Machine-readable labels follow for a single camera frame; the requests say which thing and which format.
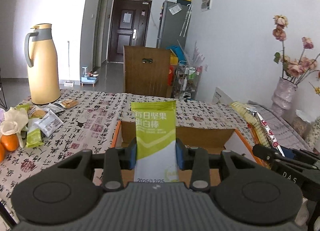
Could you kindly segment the dried pink roses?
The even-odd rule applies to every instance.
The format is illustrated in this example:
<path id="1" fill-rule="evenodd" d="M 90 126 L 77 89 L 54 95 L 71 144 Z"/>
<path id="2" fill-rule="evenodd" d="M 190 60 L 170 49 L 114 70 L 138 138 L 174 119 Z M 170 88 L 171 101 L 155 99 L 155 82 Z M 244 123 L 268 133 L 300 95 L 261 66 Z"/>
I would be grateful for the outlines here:
<path id="1" fill-rule="evenodd" d="M 273 38 L 280 44 L 273 55 L 274 63 L 281 66 L 280 77 L 297 86 L 309 76 L 315 75 L 319 80 L 319 48 L 311 37 L 303 36 L 293 42 L 288 40 L 289 19 L 283 14 L 273 16 Z"/>

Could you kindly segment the orange fruit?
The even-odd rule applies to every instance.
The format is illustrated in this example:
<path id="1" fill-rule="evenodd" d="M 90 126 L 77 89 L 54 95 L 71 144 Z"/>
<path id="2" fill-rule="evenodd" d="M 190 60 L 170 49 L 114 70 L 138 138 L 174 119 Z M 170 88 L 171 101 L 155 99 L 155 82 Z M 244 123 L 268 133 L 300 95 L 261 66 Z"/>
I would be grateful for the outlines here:
<path id="1" fill-rule="evenodd" d="M 19 141 L 16 134 L 11 135 L 2 135 L 1 136 L 1 144 L 4 146 L 4 148 L 9 151 L 13 152 L 18 149 L 19 147 Z"/>
<path id="2" fill-rule="evenodd" d="M 2 162 L 5 159 L 6 156 L 6 149 L 2 144 L 0 144 L 0 162 Z"/>

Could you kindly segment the red cardboard snack box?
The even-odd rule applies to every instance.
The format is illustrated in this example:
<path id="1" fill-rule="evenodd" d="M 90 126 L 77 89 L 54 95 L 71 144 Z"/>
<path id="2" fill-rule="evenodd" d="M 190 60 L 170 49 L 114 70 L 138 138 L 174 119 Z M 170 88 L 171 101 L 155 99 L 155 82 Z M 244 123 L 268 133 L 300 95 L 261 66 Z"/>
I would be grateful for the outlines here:
<path id="1" fill-rule="evenodd" d="M 126 147 L 136 136 L 135 122 L 119 121 L 117 123 L 116 131 L 113 135 L 111 147 Z M 238 154 L 245 155 L 246 158 L 264 166 L 264 163 L 259 158 L 255 157 L 252 153 L 251 134 L 245 137 L 244 133 L 235 128 L 229 129 L 205 129 L 193 127 L 176 127 L 176 137 L 186 146 L 196 146 L 205 148 L 208 153 L 220 154 L 222 150 L 231 150 Z M 123 170 L 122 177 L 124 185 L 133 181 L 134 170 Z M 96 169 L 94 173 L 93 183 L 96 185 L 101 184 L 101 169 Z M 180 181 L 185 182 L 189 186 L 191 171 L 179 170 Z M 220 183 L 218 170 L 210 170 L 210 181 L 212 185 Z"/>

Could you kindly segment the long striped snack pack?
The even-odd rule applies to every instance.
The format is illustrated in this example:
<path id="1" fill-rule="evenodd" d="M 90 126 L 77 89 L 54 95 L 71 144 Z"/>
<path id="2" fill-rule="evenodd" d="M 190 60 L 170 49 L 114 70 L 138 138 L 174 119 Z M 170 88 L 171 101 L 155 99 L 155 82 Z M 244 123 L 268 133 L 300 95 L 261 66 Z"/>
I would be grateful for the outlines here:
<path id="1" fill-rule="evenodd" d="M 279 145 L 268 123 L 253 106 L 242 104 L 238 101 L 231 103 L 230 106 L 237 111 L 251 127 L 253 135 L 258 140 L 258 144 L 261 144 L 267 148 L 272 148 L 283 157 L 285 156 L 283 149 Z"/>

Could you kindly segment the green packet on table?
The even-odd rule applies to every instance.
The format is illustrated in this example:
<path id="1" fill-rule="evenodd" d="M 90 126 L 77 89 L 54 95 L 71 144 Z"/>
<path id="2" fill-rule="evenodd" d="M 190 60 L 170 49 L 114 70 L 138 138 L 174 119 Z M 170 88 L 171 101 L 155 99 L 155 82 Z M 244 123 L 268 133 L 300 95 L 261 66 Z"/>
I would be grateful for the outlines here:
<path id="1" fill-rule="evenodd" d="M 25 147 L 35 148 L 43 145 L 41 131 L 39 128 L 30 129 L 27 133 L 27 141 Z"/>

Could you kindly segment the pink textured vase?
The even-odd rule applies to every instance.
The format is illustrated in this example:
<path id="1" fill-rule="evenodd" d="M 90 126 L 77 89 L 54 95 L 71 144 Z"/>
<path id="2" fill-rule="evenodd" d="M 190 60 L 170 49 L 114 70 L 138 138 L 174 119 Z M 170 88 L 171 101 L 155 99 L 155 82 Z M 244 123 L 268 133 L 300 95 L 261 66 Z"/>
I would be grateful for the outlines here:
<path id="1" fill-rule="evenodd" d="M 292 100 L 297 91 L 297 86 L 287 79 L 279 78 L 276 89 L 272 95 L 271 109 L 280 117 L 291 109 Z"/>

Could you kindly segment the wooden chair back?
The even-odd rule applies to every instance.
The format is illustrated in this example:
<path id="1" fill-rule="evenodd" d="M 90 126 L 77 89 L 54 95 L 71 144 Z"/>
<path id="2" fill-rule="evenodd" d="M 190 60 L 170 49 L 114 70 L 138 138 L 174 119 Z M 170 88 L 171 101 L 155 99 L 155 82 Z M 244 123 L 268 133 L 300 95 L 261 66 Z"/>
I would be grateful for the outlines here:
<path id="1" fill-rule="evenodd" d="M 124 46 L 124 92 L 166 97 L 170 51 L 144 46 Z"/>

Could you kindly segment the yellow thermos jug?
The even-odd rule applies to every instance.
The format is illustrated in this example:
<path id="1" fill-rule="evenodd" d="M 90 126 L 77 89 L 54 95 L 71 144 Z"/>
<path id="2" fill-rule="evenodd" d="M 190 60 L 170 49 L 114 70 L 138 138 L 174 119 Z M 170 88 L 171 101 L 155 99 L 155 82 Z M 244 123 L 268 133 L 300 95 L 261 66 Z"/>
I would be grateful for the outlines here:
<path id="1" fill-rule="evenodd" d="M 61 96 L 52 24 L 37 24 L 32 29 L 24 42 L 31 101 L 36 105 L 46 105 Z"/>

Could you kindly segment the cream crumpled bag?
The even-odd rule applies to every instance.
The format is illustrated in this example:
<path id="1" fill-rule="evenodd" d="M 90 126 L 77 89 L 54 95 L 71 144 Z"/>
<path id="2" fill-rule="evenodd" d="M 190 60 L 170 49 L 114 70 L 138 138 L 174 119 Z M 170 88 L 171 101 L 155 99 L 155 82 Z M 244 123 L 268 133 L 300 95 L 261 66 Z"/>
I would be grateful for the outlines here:
<path id="1" fill-rule="evenodd" d="M 28 120 L 28 114 L 24 108 L 16 109 L 11 107 L 4 113 L 4 121 L 1 122 L 1 133 L 3 135 L 20 133 L 28 123 Z"/>

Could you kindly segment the grey refrigerator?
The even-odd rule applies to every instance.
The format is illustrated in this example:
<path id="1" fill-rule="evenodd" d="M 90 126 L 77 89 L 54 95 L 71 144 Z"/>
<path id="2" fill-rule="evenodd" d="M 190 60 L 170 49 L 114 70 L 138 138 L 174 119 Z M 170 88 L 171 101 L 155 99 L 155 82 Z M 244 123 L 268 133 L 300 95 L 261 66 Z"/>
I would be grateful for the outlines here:
<path id="1" fill-rule="evenodd" d="M 156 47 L 166 49 L 170 46 L 180 46 L 184 48 L 189 17 L 191 17 L 190 1 L 166 0 L 162 6 Z"/>

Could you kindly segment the dark front door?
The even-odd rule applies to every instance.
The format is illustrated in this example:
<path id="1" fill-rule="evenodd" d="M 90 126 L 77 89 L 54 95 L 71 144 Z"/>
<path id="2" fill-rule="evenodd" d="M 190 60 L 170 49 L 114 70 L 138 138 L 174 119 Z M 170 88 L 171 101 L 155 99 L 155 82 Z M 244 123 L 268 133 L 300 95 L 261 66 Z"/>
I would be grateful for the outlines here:
<path id="1" fill-rule="evenodd" d="M 114 0 L 107 61 L 122 63 L 125 46 L 145 46 L 150 0 Z"/>

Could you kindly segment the grey folded table runner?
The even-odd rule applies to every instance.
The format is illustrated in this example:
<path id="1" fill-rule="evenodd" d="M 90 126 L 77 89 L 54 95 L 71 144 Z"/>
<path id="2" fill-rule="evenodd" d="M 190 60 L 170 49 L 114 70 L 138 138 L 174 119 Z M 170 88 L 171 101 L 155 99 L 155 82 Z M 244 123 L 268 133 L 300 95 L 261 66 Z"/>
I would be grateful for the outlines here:
<path id="1" fill-rule="evenodd" d="M 286 148 L 295 148 L 297 150 L 302 149 L 312 151 L 311 147 L 304 141 L 304 139 L 272 109 L 251 100 L 248 101 L 248 104 L 253 106 L 265 119 L 281 146 Z"/>

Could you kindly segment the floral white vase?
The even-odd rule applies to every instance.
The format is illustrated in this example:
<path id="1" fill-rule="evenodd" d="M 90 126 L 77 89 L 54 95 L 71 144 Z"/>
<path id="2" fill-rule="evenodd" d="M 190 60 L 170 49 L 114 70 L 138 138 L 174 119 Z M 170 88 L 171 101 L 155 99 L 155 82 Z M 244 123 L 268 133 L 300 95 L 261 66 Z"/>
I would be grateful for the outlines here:
<path id="1" fill-rule="evenodd" d="M 320 139 L 320 117 L 318 117 L 311 126 L 311 130 L 306 136 L 306 142 L 311 148 L 315 148 L 319 151 L 319 139 Z"/>

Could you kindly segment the green nut bar packet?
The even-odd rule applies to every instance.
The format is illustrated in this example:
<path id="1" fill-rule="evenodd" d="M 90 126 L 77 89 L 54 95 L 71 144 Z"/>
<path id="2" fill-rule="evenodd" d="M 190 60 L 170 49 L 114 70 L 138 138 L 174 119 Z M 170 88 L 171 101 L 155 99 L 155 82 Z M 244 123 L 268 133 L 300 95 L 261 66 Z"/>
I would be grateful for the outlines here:
<path id="1" fill-rule="evenodd" d="M 137 155 L 134 181 L 177 182 L 176 102 L 133 102 Z"/>

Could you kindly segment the white packet on table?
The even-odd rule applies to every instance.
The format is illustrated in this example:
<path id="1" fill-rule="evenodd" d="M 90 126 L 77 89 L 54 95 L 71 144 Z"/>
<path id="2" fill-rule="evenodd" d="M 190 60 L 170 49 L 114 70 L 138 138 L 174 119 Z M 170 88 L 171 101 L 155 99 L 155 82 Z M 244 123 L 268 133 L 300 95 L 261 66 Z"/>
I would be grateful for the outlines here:
<path id="1" fill-rule="evenodd" d="M 63 121 L 53 111 L 49 111 L 42 119 L 37 120 L 35 125 L 49 137 L 63 125 Z"/>

